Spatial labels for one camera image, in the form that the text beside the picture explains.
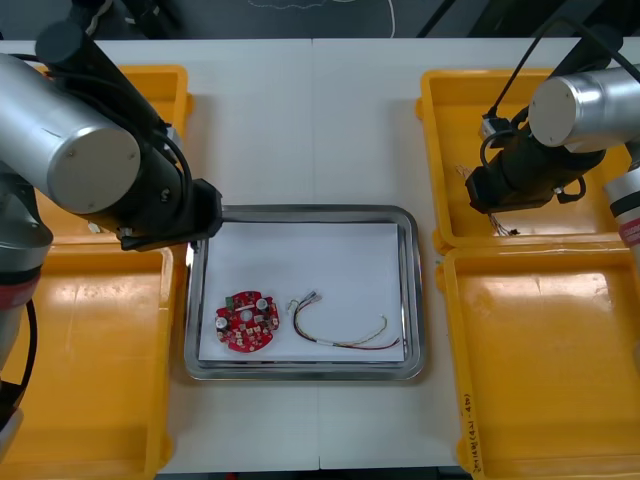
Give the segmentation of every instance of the black cable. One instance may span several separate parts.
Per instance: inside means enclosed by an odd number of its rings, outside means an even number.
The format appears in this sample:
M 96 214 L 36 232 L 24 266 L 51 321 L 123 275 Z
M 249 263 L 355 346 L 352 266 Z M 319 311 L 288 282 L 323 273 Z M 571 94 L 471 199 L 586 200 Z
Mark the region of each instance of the black cable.
M 38 349 L 38 322 L 36 320 L 36 307 L 33 304 L 33 300 L 27 302 L 27 316 L 29 317 L 29 351 L 27 353 L 27 364 L 24 367 L 24 374 L 22 375 L 22 382 L 20 382 L 20 388 L 22 388 L 23 392 L 26 390 L 27 385 L 29 385 L 33 366 L 36 363 L 36 350 Z
M 612 50 L 607 45 L 605 45 L 596 35 L 593 34 L 593 32 L 591 32 L 591 30 L 586 28 L 584 25 L 576 22 L 575 20 L 567 18 L 567 17 L 558 17 L 558 18 L 549 20 L 544 25 L 542 25 L 542 27 L 540 28 L 540 31 L 536 35 L 536 38 L 534 39 L 533 43 L 529 46 L 529 48 L 525 52 L 524 56 L 522 57 L 522 59 L 520 60 L 518 65 L 516 66 L 515 70 L 511 74 L 511 77 L 509 78 L 509 80 L 505 84 L 504 88 L 502 89 L 502 92 L 500 92 L 500 95 L 498 96 L 498 99 L 495 101 L 493 106 L 487 112 L 488 115 L 491 115 L 491 116 L 497 115 L 497 113 L 498 113 L 498 105 L 500 105 L 500 102 L 502 101 L 504 96 L 507 94 L 507 91 L 511 87 L 511 84 L 516 79 L 518 73 L 520 73 L 520 70 L 522 70 L 522 67 L 524 66 L 524 64 L 527 61 L 527 59 L 529 58 L 529 56 L 531 55 L 531 52 L 533 52 L 533 50 L 536 48 L 538 43 L 540 43 L 540 40 L 542 40 L 542 37 L 544 36 L 544 34 L 551 27 L 555 26 L 558 23 L 566 23 L 570 27 L 573 27 L 575 30 L 580 32 L 582 34 L 583 38 L 588 38 L 592 42 L 596 43 L 602 50 L 607 52 L 607 54 L 613 60 L 618 62 L 618 64 L 629 73 L 629 75 L 631 75 L 633 78 L 635 78 L 638 81 L 638 83 L 640 83 L 640 72 L 633 66 L 633 64 L 631 62 L 629 62 L 629 60 L 624 58 L 622 56 L 622 54 L 620 54 L 619 52 L 617 52 L 615 50 Z
M 22 60 L 24 62 L 42 63 L 40 60 L 38 60 L 38 57 L 36 57 L 35 55 L 30 55 L 28 53 L 10 53 L 9 56 L 17 58 L 18 60 Z
M 433 15 L 431 15 L 431 18 L 429 18 L 425 26 L 422 27 L 420 33 L 416 35 L 416 38 L 425 38 L 427 35 L 429 35 L 429 32 L 431 32 L 431 30 L 433 30 L 433 27 L 435 27 L 438 22 L 440 22 L 442 17 L 446 15 L 449 9 L 453 6 L 454 2 L 455 0 L 444 0 L 433 13 Z
M 482 165 L 484 165 L 485 167 L 489 168 L 489 162 L 487 162 L 487 157 L 485 154 L 485 150 L 487 149 L 487 146 L 493 140 L 503 135 L 513 135 L 513 132 L 511 130 L 500 130 L 498 132 L 493 132 L 491 135 L 489 135 L 487 138 L 485 138 L 482 141 L 482 145 L 480 146 L 480 161 L 482 161 Z
M 159 140 L 162 141 L 163 145 L 159 147 L 160 153 L 165 158 L 167 158 L 163 147 L 164 145 L 168 146 L 171 152 L 173 153 L 173 155 L 175 156 L 176 160 L 180 164 L 180 168 L 182 169 L 181 183 L 182 183 L 182 195 L 183 195 L 182 203 L 183 204 L 182 204 L 182 209 L 180 213 L 180 217 L 182 218 L 184 217 L 184 215 L 186 215 L 189 212 L 189 205 L 191 204 L 191 187 L 193 184 L 193 178 L 191 176 L 191 169 L 189 168 L 189 163 L 187 162 L 187 159 L 185 158 L 184 154 L 182 153 L 178 145 L 176 145 L 176 143 L 173 140 L 171 140 L 166 134 L 158 130 L 154 130 L 153 134 Z

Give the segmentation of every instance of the white wire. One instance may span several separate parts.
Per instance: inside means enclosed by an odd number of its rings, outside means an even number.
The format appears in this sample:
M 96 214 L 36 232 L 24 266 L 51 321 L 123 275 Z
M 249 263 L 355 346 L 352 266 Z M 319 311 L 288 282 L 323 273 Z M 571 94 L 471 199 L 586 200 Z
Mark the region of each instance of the white wire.
M 389 2 L 389 12 L 391 13 L 391 36 L 389 38 L 393 38 L 396 36 L 396 12 L 393 8 L 393 0 L 387 0 Z

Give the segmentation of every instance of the silver cylindrical joint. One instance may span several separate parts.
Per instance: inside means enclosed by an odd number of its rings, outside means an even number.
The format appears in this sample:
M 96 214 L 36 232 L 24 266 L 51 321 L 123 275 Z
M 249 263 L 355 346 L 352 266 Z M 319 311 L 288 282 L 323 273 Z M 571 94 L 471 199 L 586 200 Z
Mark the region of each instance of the silver cylindrical joint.
M 623 68 L 553 77 L 529 104 L 531 132 L 576 153 L 626 143 L 640 134 L 640 83 Z
M 98 212 L 131 188 L 140 151 L 129 132 L 0 54 L 0 162 L 72 213 Z
M 633 253 L 640 271 L 640 169 L 612 180 L 604 187 L 620 237 Z

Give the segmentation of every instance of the red circuit board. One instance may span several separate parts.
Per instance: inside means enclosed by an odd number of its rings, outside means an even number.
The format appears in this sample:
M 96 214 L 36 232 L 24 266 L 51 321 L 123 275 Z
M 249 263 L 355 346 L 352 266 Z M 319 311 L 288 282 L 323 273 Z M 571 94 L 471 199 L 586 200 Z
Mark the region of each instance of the red circuit board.
M 225 299 L 226 306 L 216 310 L 218 339 L 231 350 L 252 353 L 273 340 L 280 326 L 278 309 L 272 297 L 260 292 L 240 292 Z

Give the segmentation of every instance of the table surface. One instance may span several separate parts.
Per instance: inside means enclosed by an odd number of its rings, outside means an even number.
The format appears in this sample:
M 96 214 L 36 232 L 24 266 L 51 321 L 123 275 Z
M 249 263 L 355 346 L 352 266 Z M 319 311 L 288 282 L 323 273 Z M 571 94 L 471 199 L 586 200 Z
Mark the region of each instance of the table surface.
M 553 67 L 575 40 L 543 40 Z M 163 473 L 455 464 L 459 437 L 420 77 L 513 68 L 527 39 L 102 42 L 121 64 L 182 64 L 195 110 L 186 154 L 226 204 L 374 203 L 409 210 L 422 234 L 429 364 L 405 383 L 195 382 L 172 365 Z M 32 42 L 0 42 L 31 53 Z M 623 54 L 640 61 L 640 39 Z

